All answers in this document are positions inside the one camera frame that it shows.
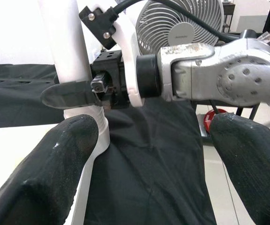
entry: flexible white tube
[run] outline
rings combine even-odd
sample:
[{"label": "flexible white tube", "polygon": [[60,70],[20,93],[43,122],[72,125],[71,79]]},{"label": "flexible white tube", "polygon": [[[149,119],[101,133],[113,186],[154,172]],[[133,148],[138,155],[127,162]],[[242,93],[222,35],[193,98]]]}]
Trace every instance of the flexible white tube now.
[{"label": "flexible white tube", "polygon": [[[38,4],[60,83],[91,80],[91,70],[76,0],[38,0]],[[95,119],[99,137],[97,145],[83,169],[74,204],[65,221],[66,225],[83,224],[93,162],[110,144],[108,120],[105,118],[103,108],[88,106],[64,111],[65,119],[80,114],[87,114]]]}]

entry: floor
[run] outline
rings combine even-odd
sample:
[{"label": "floor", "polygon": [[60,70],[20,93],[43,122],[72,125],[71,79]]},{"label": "floor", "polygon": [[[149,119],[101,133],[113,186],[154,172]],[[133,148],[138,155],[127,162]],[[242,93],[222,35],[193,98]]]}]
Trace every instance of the floor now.
[{"label": "floor", "polygon": [[[236,113],[236,108],[219,108]],[[211,109],[211,106],[198,105],[196,112],[205,114]],[[250,113],[251,109],[244,109],[242,116],[248,118]],[[261,104],[254,120],[270,128],[270,106]],[[248,215],[215,148],[211,145],[204,145],[204,157],[206,183],[217,224],[254,225],[255,223]]]}]

